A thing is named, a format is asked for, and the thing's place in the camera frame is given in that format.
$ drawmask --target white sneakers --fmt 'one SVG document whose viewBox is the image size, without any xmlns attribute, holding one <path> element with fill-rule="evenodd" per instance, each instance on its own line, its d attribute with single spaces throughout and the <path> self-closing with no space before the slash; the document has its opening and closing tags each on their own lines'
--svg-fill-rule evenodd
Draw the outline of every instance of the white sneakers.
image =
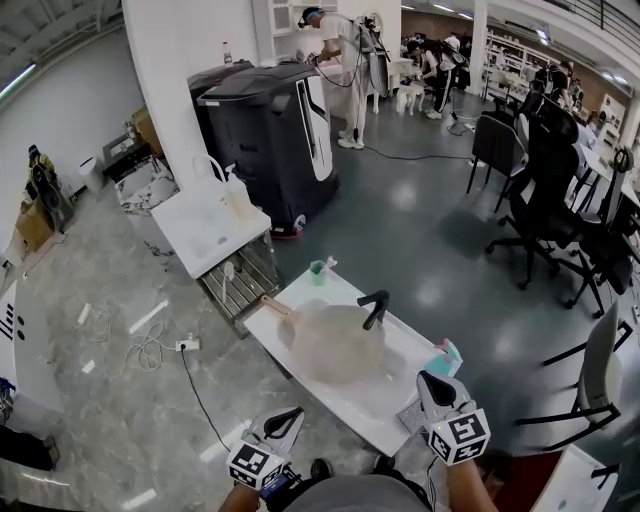
<svg viewBox="0 0 640 512">
<path fill-rule="evenodd" d="M 346 149 L 364 149 L 364 142 L 362 140 L 356 141 L 353 137 L 349 137 L 348 139 L 338 140 L 338 146 Z"/>
</svg>

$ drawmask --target power cable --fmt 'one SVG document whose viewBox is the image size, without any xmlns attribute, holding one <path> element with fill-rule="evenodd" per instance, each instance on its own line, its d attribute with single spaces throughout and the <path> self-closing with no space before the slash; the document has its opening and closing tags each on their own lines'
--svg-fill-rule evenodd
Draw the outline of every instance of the power cable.
<svg viewBox="0 0 640 512">
<path fill-rule="evenodd" d="M 369 146 L 365 146 L 365 149 L 368 149 L 369 151 L 373 151 L 374 153 L 378 153 L 380 156 L 388 158 L 389 160 L 406 160 L 411 162 L 417 161 L 417 160 L 426 160 L 428 158 L 445 158 L 449 160 L 469 160 L 468 156 L 455 156 L 455 155 L 424 155 L 424 156 L 417 156 L 417 157 L 391 156 L 391 155 L 385 155 L 381 151 L 378 151 L 377 149 Z"/>
<path fill-rule="evenodd" d="M 209 420 L 209 425 L 211 425 L 211 428 L 216 433 L 216 436 L 218 436 L 218 440 L 220 441 L 222 446 L 224 446 L 225 449 L 229 453 L 231 453 L 231 450 L 229 449 L 229 447 L 226 444 L 224 444 L 224 441 L 222 440 L 222 437 L 220 437 L 220 433 L 218 432 L 216 427 L 213 425 L 213 422 L 211 421 L 211 418 L 209 417 L 209 413 L 207 413 L 207 410 L 204 408 L 204 405 L 202 405 L 202 400 L 200 400 L 200 395 L 198 395 L 198 390 L 196 389 L 196 386 L 193 383 L 193 379 L 191 378 L 191 372 L 189 372 L 189 367 L 187 366 L 187 360 L 184 357 L 184 348 L 182 348 L 182 350 L 180 350 L 180 354 L 182 355 L 182 362 L 184 363 L 184 369 L 187 371 L 187 377 L 189 377 L 189 382 L 191 383 L 191 389 L 193 389 L 193 392 L 196 395 L 196 398 L 198 399 L 198 403 L 200 404 L 200 408 L 202 409 L 202 412 L 204 412 L 204 415 L 207 417 L 207 420 Z"/>
<path fill-rule="evenodd" d="M 431 499 L 429 500 L 431 502 L 431 509 L 435 512 L 436 510 L 436 502 L 438 501 L 438 496 L 436 494 L 436 486 L 433 484 L 433 480 L 431 479 L 431 468 L 433 468 L 433 465 L 436 463 L 436 460 L 438 460 L 437 456 L 433 457 L 433 460 L 431 461 L 431 464 L 429 464 L 429 468 L 427 469 L 427 478 L 429 479 L 429 494 L 431 496 Z"/>
</svg>

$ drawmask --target metal rack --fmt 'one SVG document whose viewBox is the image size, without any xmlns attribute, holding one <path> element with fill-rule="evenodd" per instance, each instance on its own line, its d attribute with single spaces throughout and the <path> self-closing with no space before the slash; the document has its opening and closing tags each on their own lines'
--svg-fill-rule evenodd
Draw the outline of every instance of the metal rack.
<svg viewBox="0 0 640 512">
<path fill-rule="evenodd" d="M 233 263 L 235 277 L 233 281 L 227 280 L 223 301 L 223 268 L 228 261 Z M 256 309 L 263 295 L 275 294 L 284 284 L 269 233 L 263 233 L 209 270 L 198 283 L 238 336 L 246 337 L 249 332 L 242 321 Z"/>
</svg>

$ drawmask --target white chair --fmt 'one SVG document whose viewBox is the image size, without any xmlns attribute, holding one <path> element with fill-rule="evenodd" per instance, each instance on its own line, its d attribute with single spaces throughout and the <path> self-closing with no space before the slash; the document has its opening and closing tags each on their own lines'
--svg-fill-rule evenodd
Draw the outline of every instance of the white chair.
<svg viewBox="0 0 640 512">
<path fill-rule="evenodd" d="M 624 334 L 616 342 L 619 330 L 623 330 Z M 584 350 L 580 380 L 572 386 L 578 389 L 573 409 L 566 414 L 521 419 L 516 421 L 516 425 L 553 423 L 574 418 L 587 418 L 590 423 L 589 427 L 582 432 L 553 446 L 543 448 L 542 451 L 553 451 L 574 443 L 591 432 L 605 428 L 620 417 L 621 413 L 616 403 L 620 400 L 622 390 L 622 363 L 615 352 L 632 333 L 633 329 L 626 322 L 618 322 L 618 303 L 616 302 L 593 328 L 586 343 L 542 363 L 544 366 L 549 366 Z"/>
</svg>

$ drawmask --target concrete floor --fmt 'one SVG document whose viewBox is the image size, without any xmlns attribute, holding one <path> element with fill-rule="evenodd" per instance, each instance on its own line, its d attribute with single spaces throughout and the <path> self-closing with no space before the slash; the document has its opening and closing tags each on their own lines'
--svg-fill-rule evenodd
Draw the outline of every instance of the concrete floor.
<svg viewBox="0 0 640 512">
<path fill-rule="evenodd" d="M 456 107 L 469 117 L 483 110 L 477 98 L 463 95 L 456 95 Z M 448 133 L 451 122 L 448 116 L 443 122 L 400 117 L 391 102 L 383 102 L 379 116 L 369 112 L 365 142 L 389 155 L 470 156 L 473 135 Z M 334 132 L 339 128 L 336 122 Z M 498 227 L 499 216 L 493 214 L 502 177 L 494 173 L 484 187 L 481 170 L 466 195 L 471 167 L 465 159 L 389 160 L 368 149 L 337 146 L 334 158 L 342 180 L 338 197 L 309 222 L 302 238 L 276 243 L 287 279 L 306 270 L 310 261 L 333 255 L 339 261 L 336 271 L 354 286 L 365 292 L 387 289 L 390 310 L 398 318 L 433 342 L 451 339 L 465 360 L 458 375 L 487 413 L 492 447 L 533 453 L 536 446 L 585 428 L 586 420 L 513 426 L 519 417 L 571 409 L 575 392 L 563 388 L 577 380 L 581 357 L 544 370 L 538 363 L 586 340 L 595 325 L 590 316 L 595 301 L 587 292 L 579 306 L 566 311 L 560 300 L 572 295 L 577 282 L 567 271 L 552 281 L 536 261 L 534 282 L 522 292 L 516 283 L 525 274 L 524 253 L 497 248 L 491 256 L 484 254 L 492 239 L 513 234 L 509 227 Z M 365 470 L 373 454 L 364 443 L 286 381 L 255 340 L 239 342 L 188 276 L 163 272 L 112 192 L 105 191 L 98 201 L 82 201 L 67 240 L 53 247 L 27 280 L 49 310 L 66 407 L 60 434 L 66 456 L 50 478 L 69 485 L 54 493 L 51 486 L 25 477 L 24 468 L 0 463 L 0 494 L 13 491 L 13 497 L 36 505 L 91 511 L 116 510 L 154 489 L 158 498 L 137 510 L 217 510 L 230 488 L 223 452 L 216 452 L 215 435 L 193 400 L 178 356 L 169 354 L 163 368 L 151 374 L 129 369 L 121 380 L 104 376 L 105 365 L 117 371 L 130 343 L 129 326 L 163 300 L 170 306 L 149 324 L 163 321 L 163 340 L 169 343 L 189 332 L 203 336 L 205 348 L 189 358 L 189 365 L 227 441 L 253 415 L 297 403 L 308 412 L 292 454 L 300 471 L 320 455 L 332 459 L 339 472 Z M 508 211 L 505 203 L 500 213 Z M 608 306 L 607 288 L 601 290 Z M 92 342 L 90 333 L 71 331 L 85 301 L 114 313 L 109 346 Z M 621 312 L 635 325 L 632 303 L 628 292 Z M 633 462 L 638 456 L 640 349 L 635 334 L 619 355 L 625 370 L 623 416 L 579 443 L 605 464 Z M 97 368 L 84 375 L 80 369 L 90 359 Z M 400 469 L 420 483 L 429 460 L 420 442 L 399 453 Z M 441 486 L 438 474 L 436 479 Z M 637 478 L 626 480 L 618 488 L 622 494 L 637 488 Z M 438 497 L 446 504 L 445 492 L 438 491 Z"/>
</svg>

